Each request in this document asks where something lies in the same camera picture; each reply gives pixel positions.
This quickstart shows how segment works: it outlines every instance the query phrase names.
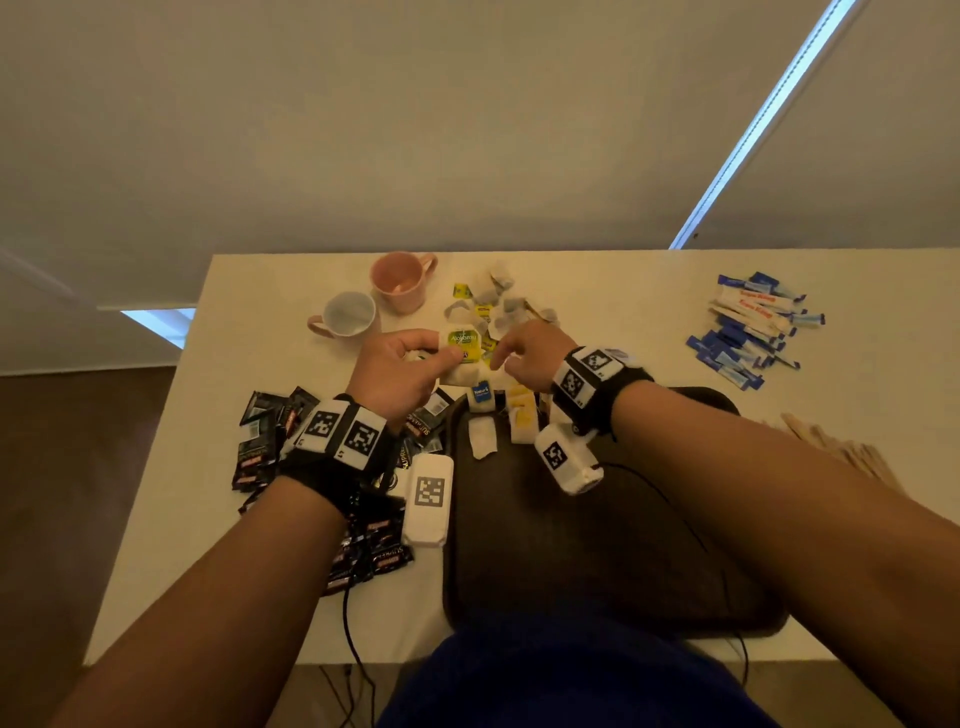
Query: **blue clothing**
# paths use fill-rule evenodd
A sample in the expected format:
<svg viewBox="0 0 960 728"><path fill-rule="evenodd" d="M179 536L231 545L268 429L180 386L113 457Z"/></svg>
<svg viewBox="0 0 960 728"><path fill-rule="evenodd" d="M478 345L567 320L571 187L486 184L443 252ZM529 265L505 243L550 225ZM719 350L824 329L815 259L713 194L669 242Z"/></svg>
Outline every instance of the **blue clothing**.
<svg viewBox="0 0 960 728"><path fill-rule="evenodd" d="M605 619L488 619L459 630L395 694L380 728L763 726L720 664Z"/></svg>

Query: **brown tray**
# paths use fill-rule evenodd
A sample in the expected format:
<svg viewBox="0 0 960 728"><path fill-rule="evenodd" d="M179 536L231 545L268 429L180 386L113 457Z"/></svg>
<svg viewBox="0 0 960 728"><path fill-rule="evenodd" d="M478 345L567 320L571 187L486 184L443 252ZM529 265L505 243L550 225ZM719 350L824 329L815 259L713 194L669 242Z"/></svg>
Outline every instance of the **brown tray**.
<svg viewBox="0 0 960 728"><path fill-rule="evenodd" d="M694 400L739 414L707 387ZM466 398L448 422L454 487L444 548L444 609L456 627L484 613L595 614L658 634L764 636L787 613L706 535L639 477L605 468L593 490L561 491L532 446L512 445L494 415L497 453L473 459ZM612 438L590 444L601 462L630 464Z"/></svg>

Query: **table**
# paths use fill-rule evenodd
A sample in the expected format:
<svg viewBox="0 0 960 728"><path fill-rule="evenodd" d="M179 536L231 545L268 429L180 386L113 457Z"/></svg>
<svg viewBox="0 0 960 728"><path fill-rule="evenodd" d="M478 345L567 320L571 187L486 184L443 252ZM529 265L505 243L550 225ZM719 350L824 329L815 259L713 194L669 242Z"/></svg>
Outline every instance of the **table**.
<svg viewBox="0 0 960 728"><path fill-rule="evenodd" d="M323 397L343 391L355 347L311 334L308 315L334 294L369 289L373 254L217 255L204 284L85 661L104 651L237 520L230 490L236 426L254 389L296 385ZM780 412L879 447L907 493L960 522L960 359L955 319L960 251L610 251L440 254L427 304L384 329L435 328L454 282L505 260L516 290L555 307L582 343L634 352L661 383L703 384L728 395L743 416L770 423ZM809 294L825 328L803 331L759 392L739 392L684 345L708 330L716 276L761 270ZM350 626L365 662L428 654L449 634L436 549L351 594ZM321 599L299 663L351 662L341 598ZM735 659L723 640L697 642ZM830 658L791 619L776 636L748 640L752 660Z"/></svg>

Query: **wristband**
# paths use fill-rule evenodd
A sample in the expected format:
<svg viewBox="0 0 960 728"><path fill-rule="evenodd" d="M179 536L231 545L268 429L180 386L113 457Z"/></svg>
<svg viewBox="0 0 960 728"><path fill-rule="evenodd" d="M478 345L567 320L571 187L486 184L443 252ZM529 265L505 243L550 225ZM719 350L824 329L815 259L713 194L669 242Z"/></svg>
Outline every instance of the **wristband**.
<svg viewBox="0 0 960 728"><path fill-rule="evenodd" d="M620 349L578 347L570 352L553 377L553 402L570 420L573 431L611 431L613 402L628 384L653 381L632 356Z"/></svg>
<svg viewBox="0 0 960 728"><path fill-rule="evenodd" d="M382 495L399 455L400 439L387 421L350 395L322 401L304 418L278 472L329 500L344 516L361 503L360 491Z"/></svg>

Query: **blue light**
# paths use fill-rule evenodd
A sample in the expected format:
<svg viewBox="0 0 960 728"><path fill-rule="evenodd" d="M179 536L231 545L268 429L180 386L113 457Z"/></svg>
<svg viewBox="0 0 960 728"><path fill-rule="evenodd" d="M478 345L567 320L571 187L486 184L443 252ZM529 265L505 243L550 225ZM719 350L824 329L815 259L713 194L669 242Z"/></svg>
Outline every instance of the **blue light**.
<svg viewBox="0 0 960 728"><path fill-rule="evenodd" d="M747 127L747 131L740 137L736 146L733 147L731 155L727 157L727 161L724 162L720 171L717 172L717 176L713 178L713 182L710 183L707 192L700 198L700 202L693 208L690 216L686 218L686 222L684 226L680 228L677 237L670 243L669 250L680 250L686 244L690 235L696 231L697 226L700 225L700 222L713 206L713 203L716 202L720 193L723 192L724 187L727 186L727 182L736 174L736 170L740 168L740 165L743 164L744 159L750 154L754 145L759 141L760 137L763 136L767 127L770 126L770 122L774 120L774 117L780 112L783 104L790 98L790 94L793 93L793 89L797 87L800 79L804 77L810 65L816 60L817 56L820 55L824 46L827 45L830 36L840 27L840 23L843 22L847 13L850 12L857 2L858 0L832 0L828 5L824 14L820 16L820 20L817 21L817 24L810 32L810 35L806 37L797 55L794 56L790 65L787 66L786 71L780 77L774 90L771 91L767 100L763 102L763 106L760 107L760 111L756 113L754 120L750 123L750 126Z"/></svg>
<svg viewBox="0 0 960 728"><path fill-rule="evenodd" d="M139 311L121 311L142 327L162 336L178 349L186 344L186 335L196 308L152 308Z"/></svg>

